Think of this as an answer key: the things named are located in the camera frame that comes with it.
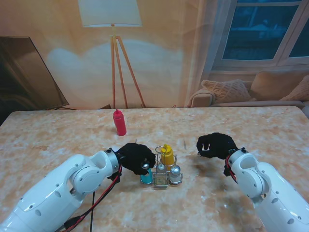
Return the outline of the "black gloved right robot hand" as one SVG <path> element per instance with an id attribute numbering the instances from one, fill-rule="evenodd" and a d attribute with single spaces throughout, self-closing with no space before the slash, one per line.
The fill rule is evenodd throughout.
<path id="1" fill-rule="evenodd" d="M 226 159 L 230 150 L 238 150 L 233 139 L 226 134 L 214 132 L 198 138 L 197 150 L 200 156 L 206 158 Z"/>

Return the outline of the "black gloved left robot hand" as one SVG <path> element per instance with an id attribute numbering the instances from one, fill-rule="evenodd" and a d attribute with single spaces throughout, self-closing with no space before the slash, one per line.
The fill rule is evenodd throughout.
<path id="1" fill-rule="evenodd" d="M 127 143 L 116 151 L 120 163 L 136 175 L 147 175 L 148 171 L 142 164 L 148 163 L 149 168 L 156 164 L 156 155 L 147 146 L 137 143 Z"/>

